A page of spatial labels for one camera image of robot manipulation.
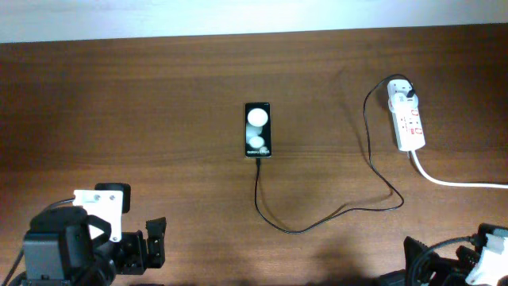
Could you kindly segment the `black smartphone with white circles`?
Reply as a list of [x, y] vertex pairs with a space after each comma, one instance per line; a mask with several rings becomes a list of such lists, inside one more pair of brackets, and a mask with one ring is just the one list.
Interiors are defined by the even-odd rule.
[[248, 102], [244, 105], [244, 155], [265, 158], [272, 155], [271, 107], [269, 102]]

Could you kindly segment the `white power strip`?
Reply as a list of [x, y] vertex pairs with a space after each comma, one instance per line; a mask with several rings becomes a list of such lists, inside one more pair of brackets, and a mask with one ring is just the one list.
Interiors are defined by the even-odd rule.
[[398, 149], [410, 152], [422, 148], [425, 145], [425, 136], [418, 107], [391, 114]]

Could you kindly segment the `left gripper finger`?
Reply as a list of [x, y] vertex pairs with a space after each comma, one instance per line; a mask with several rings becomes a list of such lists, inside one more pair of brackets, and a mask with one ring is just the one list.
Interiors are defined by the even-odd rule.
[[148, 231], [148, 240], [155, 242], [162, 242], [165, 237], [167, 228], [167, 219], [165, 217], [148, 220], [146, 222], [146, 229]]
[[163, 238], [148, 238], [148, 262], [149, 269], [161, 269], [165, 262], [165, 247]]

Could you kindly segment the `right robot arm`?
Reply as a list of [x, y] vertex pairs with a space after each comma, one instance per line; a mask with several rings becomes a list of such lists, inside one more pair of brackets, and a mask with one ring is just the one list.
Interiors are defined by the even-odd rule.
[[427, 246], [407, 237], [406, 267], [375, 279], [378, 286], [507, 284], [507, 228], [482, 223], [476, 234]]

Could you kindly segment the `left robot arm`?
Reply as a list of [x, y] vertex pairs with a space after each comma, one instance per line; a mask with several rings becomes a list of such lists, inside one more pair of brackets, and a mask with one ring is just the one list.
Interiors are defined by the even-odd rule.
[[60, 207], [34, 217], [23, 239], [25, 271], [7, 285], [111, 285], [118, 275], [142, 275], [165, 262], [165, 217], [148, 220], [143, 233], [124, 232], [81, 207]]

